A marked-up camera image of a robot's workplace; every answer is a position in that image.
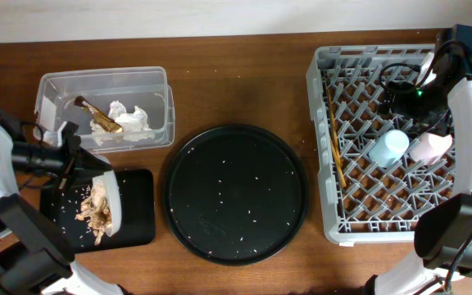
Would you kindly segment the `grey plate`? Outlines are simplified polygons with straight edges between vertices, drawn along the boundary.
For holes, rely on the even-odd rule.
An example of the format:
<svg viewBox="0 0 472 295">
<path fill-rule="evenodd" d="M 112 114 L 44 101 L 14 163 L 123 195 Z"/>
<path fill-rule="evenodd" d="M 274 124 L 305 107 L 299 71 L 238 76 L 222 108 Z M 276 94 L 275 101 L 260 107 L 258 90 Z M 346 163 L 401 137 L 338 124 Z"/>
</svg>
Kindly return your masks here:
<svg viewBox="0 0 472 295">
<path fill-rule="evenodd" d="M 110 209 L 111 225 L 106 228 L 105 234 L 111 237 L 119 231 L 122 222 L 120 189 L 114 170 L 110 169 L 99 176 L 93 177 L 93 187 L 96 186 L 104 189 L 104 197 Z"/>
</svg>

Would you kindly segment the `pink cup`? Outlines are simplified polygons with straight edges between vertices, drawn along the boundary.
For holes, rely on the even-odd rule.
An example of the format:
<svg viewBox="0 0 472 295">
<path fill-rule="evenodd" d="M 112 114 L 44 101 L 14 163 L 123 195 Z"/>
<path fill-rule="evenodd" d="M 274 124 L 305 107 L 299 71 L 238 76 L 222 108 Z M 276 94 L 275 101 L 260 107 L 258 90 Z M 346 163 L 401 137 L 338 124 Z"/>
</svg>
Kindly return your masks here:
<svg viewBox="0 0 472 295">
<path fill-rule="evenodd" d="M 418 141 L 409 152 L 409 156 L 414 162 L 421 161 L 424 165 L 430 166 L 436 163 L 452 146 L 453 137 L 423 133 L 418 137 Z"/>
</svg>

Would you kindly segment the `gold snack wrapper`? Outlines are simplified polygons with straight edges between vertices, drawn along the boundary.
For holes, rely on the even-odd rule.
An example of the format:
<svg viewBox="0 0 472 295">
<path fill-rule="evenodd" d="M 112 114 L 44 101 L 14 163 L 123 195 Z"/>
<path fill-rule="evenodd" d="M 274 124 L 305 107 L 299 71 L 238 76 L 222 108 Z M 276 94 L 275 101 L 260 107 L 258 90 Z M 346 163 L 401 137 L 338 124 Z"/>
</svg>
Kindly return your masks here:
<svg viewBox="0 0 472 295">
<path fill-rule="evenodd" d="M 107 116 L 104 112 L 96 108 L 94 105 L 89 103 L 84 97 L 78 96 L 74 104 L 77 107 L 83 108 L 89 111 L 94 121 L 101 126 L 107 133 L 120 133 L 123 131 L 122 127 L 117 124 L 113 119 Z"/>
</svg>

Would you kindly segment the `peanut shells and rice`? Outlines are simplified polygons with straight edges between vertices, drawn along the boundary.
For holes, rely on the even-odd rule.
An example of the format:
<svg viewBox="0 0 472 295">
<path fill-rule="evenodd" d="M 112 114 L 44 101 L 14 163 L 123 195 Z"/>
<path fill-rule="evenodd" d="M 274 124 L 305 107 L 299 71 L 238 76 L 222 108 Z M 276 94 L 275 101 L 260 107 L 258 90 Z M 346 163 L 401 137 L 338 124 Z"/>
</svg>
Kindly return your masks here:
<svg viewBox="0 0 472 295">
<path fill-rule="evenodd" d="M 111 210 L 108 205 L 106 186 L 102 180 L 93 180 L 90 195 L 82 201 L 80 213 L 75 218 L 87 222 L 87 227 L 91 229 L 95 237 L 95 246 L 101 243 L 106 231 L 112 229 Z"/>
</svg>

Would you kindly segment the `blue cup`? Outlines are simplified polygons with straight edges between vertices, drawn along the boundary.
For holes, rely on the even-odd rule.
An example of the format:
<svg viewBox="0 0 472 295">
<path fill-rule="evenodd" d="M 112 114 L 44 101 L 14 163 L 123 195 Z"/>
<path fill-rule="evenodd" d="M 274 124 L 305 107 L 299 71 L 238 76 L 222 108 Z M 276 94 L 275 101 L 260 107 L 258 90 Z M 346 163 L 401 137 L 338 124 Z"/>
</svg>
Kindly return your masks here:
<svg viewBox="0 0 472 295">
<path fill-rule="evenodd" d="M 380 167 L 387 168 L 398 161 L 409 147 L 409 138 L 398 129 L 391 129 L 380 136 L 369 150 L 368 156 Z"/>
</svg>

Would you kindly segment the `white tissue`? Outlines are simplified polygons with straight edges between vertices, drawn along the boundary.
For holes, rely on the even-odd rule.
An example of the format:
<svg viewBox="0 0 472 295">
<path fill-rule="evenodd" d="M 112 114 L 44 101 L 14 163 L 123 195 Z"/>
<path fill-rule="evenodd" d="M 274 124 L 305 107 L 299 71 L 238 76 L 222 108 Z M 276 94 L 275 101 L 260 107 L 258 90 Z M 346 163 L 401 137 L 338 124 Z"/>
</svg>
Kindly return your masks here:
<svg viewBox="0 0 472 295">
<path fill-rule="evenodd" d="M 154 139 L 155 133 L 148 125 L 148 115 L 142 108 L 134 106 L 134 112 L 128 113 L 125 106 L 119 101 L 113 101 L 110 103 L 110 110 L 108 112 L 108 117 L 113 119 L 117 124 L 123 129 L 122 132 L 145 132 L 144 134 L 138 135 L 128 135 L 124 136 L 123 139 L 127 141 L 137 142 L 143 139 Z M 90 128 L 92 130 L 92 136 L 105 134 L 106 130 L 101 127 L 94 119 L 89 122 Z M 109 141 L 114 139 L 115 141 L 121 140 L 118 138 L 111 137 L 99 137 L 94 138 L 94 142 L 98 146 L 102 146 L 104 141 Z"/>
</svg>

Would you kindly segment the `wooden chopstick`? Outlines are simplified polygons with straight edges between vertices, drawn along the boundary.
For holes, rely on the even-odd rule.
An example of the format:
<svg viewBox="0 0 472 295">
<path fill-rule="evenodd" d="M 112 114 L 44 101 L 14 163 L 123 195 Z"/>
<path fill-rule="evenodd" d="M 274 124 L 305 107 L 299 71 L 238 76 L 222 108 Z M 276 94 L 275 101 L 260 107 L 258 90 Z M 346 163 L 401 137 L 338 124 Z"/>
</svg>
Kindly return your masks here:
<svg viewBox="0 0 472 295">
<path fill-rule="evenodd" d="M 332 100 L 332 95 L 331 95 L 331 92 L 330 92 L 329 88 L 327 89 L 327 94 L 328 94 L 328 102 L 329 102 L 330 121 L 331 121 L 331 124 L 334 124 L 334 128 L 337 131 L 337 126 L 336 126 L 335 117 L 334 117 L 333 100 Z"/>
<path fill-rule="evenodd" d="M 346 188 L 347 183 L 345 180 L 345 177 L 343 175 L 343 170 L 342 170 L 342 162 L 341 162 L 341 157 L 338 152 L 338 139 L 336 136 L 336 130 L 334 128 L 334 124 L 331 124 L 331 135 L 333 139 L 333 155 L 334 155 L 334 160 L 337 166 L 337 172 L 338 172 L 338 181 L 340 184 L 341 188 Z"/>
</svg>

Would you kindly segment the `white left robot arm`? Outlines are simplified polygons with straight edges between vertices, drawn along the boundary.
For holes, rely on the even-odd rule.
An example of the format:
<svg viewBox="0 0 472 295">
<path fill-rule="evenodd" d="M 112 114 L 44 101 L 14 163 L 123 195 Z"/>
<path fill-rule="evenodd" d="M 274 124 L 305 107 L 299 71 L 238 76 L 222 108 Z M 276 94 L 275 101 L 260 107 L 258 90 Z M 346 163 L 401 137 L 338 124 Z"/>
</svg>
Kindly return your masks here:
<svg viewBox="0 0 472 295">
<path fill-rule="evenodd" d="M 58 147 L 28 143 L 26 122 L 0 109 L 0 294 L 124 294 L 84 268 L 75 259 L 61 229 L 20 196 L 16 172 L 33 178 L 47 176 L 46 189 L 62 197 L 81 180 L 98 178 L 105 183 L 115 234 L 121 224 L 120 190 L 105 157 L 96 157 L 80 146 L 78 126 L 67 123 L 57 137 Z"/>
</svg>

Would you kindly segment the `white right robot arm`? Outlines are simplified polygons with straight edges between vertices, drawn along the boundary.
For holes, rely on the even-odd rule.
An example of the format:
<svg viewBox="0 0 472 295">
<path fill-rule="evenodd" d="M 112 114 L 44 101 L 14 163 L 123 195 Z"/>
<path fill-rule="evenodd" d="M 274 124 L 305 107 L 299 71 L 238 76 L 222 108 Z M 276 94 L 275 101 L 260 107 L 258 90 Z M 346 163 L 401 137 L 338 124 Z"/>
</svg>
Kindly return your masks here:
<svg viewBox="0 0 472 295">
<path fill-rule="evenodd" d="M 389 272 L 372 276 L 366 294 L 450 294 L 453 280 L 472 277 L 472 26 L 441 31 L 431 60 L 412 69 L 420 74 L 414 84 L 380 83 L 378 112 L 455 135 L 452 195 L 419 218 L 413 252 Z"/>
</svg>

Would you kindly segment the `clear plastic waste bin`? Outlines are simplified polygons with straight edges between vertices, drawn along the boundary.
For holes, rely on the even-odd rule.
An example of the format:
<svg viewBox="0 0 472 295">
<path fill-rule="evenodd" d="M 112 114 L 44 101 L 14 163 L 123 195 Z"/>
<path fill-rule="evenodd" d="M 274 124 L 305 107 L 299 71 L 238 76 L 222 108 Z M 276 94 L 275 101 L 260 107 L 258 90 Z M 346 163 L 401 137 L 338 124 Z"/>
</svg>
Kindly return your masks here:
<svg viewBox="0 0 472 295">
<path fill-rule="evenodd" d="M 119 102 L 128 113 L 138 109 L 147 114 L 147 130 L 108 134 L 93 131 L 92 115 L 77 107 L 81 96 L 104 113 Z M 53 146 L 65 122 L 78 125 L 81 147 L 94 154 L 166 148 L 175 139 L 175 106 L 166 71 L 159 66 L 75 70 L 49 73 L 39 84 L 34 114 L 40 130 L 35 138 Z"/>
</svg>

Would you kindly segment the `grey dishwasher rack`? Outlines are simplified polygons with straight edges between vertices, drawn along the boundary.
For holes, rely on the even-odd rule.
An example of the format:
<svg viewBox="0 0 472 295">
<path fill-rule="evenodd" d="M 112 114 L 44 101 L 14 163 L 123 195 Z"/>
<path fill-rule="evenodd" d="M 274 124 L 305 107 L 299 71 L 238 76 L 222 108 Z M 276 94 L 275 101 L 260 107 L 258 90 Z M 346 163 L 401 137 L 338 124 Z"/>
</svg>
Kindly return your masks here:
<svg viewBox="0 0 472 295">
<path fill-rule="evenodd" d="M 378 112 L 384 90 L 383 67 L 397 62 L 422 66 L 433 44 L 364 45 L 318 48 L 306 73 L 311 120 L 314 122 L 320 170 L 318 182 L 326 238 L 338 245 L 405 243 L 414 238 L 419 218 L 452 195 L 456 174 L 453 144 L 434 164 L 409 156 L 423 133 L 412 119 Z M 416 82 L 419 74 L 404 67 L 387 70 L 383 80 Z M 327 89 L 337 126 L 339 154 L 347 186 L 341 188 L 333 155 Z M 404 132 L 409 147 L 387 168 L 372 161 L 369 150 L 391 129 Z"/>
</svg>

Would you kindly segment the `black rectangular tray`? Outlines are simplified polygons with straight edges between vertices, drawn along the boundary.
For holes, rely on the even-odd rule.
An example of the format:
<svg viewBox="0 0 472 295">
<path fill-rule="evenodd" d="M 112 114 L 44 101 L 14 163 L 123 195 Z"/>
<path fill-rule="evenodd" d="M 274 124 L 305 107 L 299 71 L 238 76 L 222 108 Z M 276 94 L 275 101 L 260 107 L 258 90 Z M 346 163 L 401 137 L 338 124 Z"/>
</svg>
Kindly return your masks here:
<svg viewBox="0 0 472 295">
<path fill-rule="evenodd" d="M 64 194 L 56 196 L 51 189 L 40 193 L 39 210 L 56 224 L 75 253 L 95 252 L 149 244 L 156 236 L 154 183 L 150 170 L 123 170 L 116 173 L 120 192 L 122 221 L 111 237 L 103 235 L 96 245 L 87 223 L 75 218 L 81 202 L 90 194 L 90 178 L 76 181 Z"/>
</svg>

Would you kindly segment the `round black serving tray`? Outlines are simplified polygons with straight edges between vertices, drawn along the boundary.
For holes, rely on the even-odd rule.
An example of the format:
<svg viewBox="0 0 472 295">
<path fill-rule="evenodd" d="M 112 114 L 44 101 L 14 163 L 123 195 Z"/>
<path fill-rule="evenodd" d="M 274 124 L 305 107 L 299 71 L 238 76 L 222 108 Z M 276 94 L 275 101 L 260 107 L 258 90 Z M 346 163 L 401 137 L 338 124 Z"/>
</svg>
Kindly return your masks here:
<svg viewBox="0 0 472 295">
<path fill-rule="evenodd" d="M 293 240 L 309 197 L 305 169 L 281 138 L 252 125 L 222 125 L 172 157 L 161 202 L 171 232 L 191 253 L 246 266 Z"/>
</svg>

